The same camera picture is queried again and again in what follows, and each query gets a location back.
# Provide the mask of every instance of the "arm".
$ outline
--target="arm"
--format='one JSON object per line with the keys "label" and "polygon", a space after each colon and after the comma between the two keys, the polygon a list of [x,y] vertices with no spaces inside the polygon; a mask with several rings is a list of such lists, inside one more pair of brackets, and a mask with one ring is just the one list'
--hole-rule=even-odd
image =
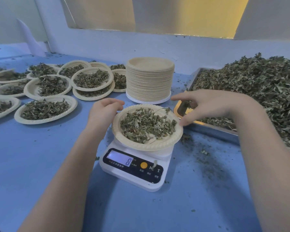
{"label": "arm", "polygon": [[290,152],[263,107],[246,95],[216,90],[185,92],[171,99],[198,105],[182,118],[183,126],[206,117],[234,120],[261,227],[290,232]]}
{"label": "arm", "polygon": [[123,101],[111,98],[93,105],[86,128],[18,232],[82,230],[88,181],[97,148],[122,105]]}

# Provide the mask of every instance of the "digital kitchen scale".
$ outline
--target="digital kitchen scale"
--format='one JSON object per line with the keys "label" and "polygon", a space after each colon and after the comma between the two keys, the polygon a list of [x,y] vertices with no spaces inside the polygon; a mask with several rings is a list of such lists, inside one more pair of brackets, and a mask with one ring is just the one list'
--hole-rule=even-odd
{"label": "digital kitchen scale", "polygon": [[103,171],[144,190],[158,191],[165,180],[174,145],[159,151],[139,151],[126,147],[116,138],[100,156]]}

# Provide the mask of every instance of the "forearm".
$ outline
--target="forearm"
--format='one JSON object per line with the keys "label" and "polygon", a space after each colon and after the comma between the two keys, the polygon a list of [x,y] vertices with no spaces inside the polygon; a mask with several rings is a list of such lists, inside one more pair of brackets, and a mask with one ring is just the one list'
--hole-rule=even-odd
{"label": "forearm", "polygon": [[233,119],[263,230],[290,231],[290,152],[256,102],[248,102]]}
{"label": "forearm", "polygon": [[81,133],[19,232],[81,231],[88,181],[100,143],[93,132]]}

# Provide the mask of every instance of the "scale lcd screen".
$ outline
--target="scale lcd screen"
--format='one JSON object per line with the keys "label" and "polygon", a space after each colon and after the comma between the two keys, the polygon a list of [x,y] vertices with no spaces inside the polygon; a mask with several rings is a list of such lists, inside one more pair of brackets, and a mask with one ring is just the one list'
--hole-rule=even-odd
{"label": "scale lcd screen", "polygon": [[133,158],[130,156],[126,156],[125,154],[116,152],[114,150],[111,150],[111,152],[108,154],[107,158],[110,160],[116,161],[117,163],[123,164],[127,167],[130,166]]}

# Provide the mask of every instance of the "yellow wall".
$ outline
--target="yellow wall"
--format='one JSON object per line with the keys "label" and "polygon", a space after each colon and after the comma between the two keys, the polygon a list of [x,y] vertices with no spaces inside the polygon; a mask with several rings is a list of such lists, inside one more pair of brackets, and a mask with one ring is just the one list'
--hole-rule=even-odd
{"label": "yellow wall", "polygon": [[248,0],[181,0],[178,30],[183,35],[233,38]]}

